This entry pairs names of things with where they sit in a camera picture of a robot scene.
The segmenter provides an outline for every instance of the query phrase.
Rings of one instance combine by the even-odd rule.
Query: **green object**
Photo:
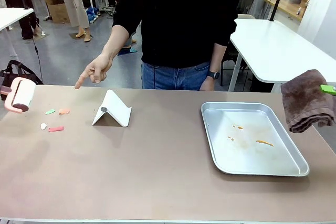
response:
[[[46,115],[52,114],[52,113],[54,113],[54,112],[55,112],[54,109],[48,110],[48,111],[46,112]]]
[[[336,95],[336,88],[334,86],[321,85],[321,90],[324,93]]]

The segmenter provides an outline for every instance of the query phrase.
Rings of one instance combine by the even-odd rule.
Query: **aluminum tray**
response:
[[[212,158],[222,172],[296,177],[309,174],[306,160],[270,107],[206,102],[201,112]]]

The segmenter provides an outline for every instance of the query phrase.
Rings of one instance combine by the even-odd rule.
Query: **hand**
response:
[[[99,83],[106,79],[106,72],[112,66],[113,58],[106,55],[99,55],[90,64],[88,64],[84,72],[80,75],[78,81],[76,82],[75,89],[79,89],[84,83],[85,79],[90,77],[93,83]]]
[[[215,79],[208,76],[203,81],[201,88],[199,89],[201,91],[215,91]]]

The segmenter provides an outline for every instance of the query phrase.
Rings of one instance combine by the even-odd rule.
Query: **towel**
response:
[[[281,86],[282,103],[290,132],[304,132],[312,124],[331,126],[336,115],[336,97],[324,93],[321,73],[308,70]]]

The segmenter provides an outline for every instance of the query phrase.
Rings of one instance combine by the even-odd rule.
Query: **white tablet stand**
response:
[[[92,125],[94,125],[102,115],[109,113],[121,126],[127,127],[130,121],[132,107],[127,107],[112,90],[106,92],[103,103],[99,107]]]

